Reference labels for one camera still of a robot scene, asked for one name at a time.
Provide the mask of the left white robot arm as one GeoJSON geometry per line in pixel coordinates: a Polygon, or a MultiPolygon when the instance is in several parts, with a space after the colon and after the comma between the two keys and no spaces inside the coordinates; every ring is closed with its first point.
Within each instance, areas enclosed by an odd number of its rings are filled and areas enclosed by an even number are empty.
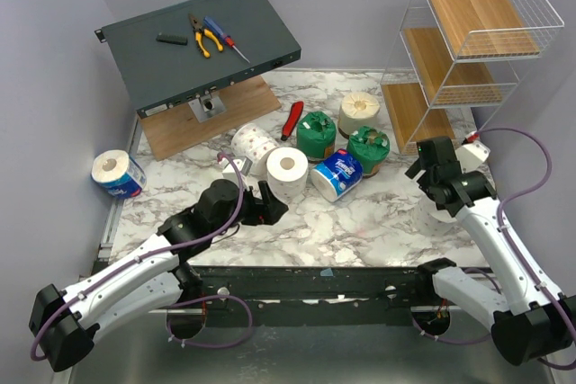
{"type": "Polygon", "coordinates": [[[52,284],[40,290],[29,321],[31,358],[64,371],[135,317],[173,304],[191,307],[200,287],[188,259],[233,225],[273,225],[287,212],[267,182],[258,186],[254,196],[232,181],[216,180],[193,206],[168,218],[121,260],[64,290],[52,284]]]}

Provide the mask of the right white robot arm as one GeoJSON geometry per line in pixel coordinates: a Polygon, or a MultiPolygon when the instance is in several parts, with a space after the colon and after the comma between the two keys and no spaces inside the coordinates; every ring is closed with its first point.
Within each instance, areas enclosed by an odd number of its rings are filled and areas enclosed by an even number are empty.
{"type": "Polygon", "coordinates": [[[427,305],[446,299],[489,332],[513,365],[543,361],[575,343],[575,298],[566,296],[527,251],[487,177],[461,166],[449,137],[421,140],[406,175],[472,237],[502,293],[475,281],[448,259],[417,269],[416,298],[427,305]]]}

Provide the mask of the floral roll front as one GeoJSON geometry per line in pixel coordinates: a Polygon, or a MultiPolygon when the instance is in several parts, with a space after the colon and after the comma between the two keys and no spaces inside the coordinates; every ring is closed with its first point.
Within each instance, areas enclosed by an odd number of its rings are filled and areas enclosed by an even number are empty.
{"type": "Polygon", "coordinates": [[[457,221],[447,210],[439,210],[426,195],[421,195],[411,213],[415,229],[423,236],[440,237],[455,228],[457,221]]]}

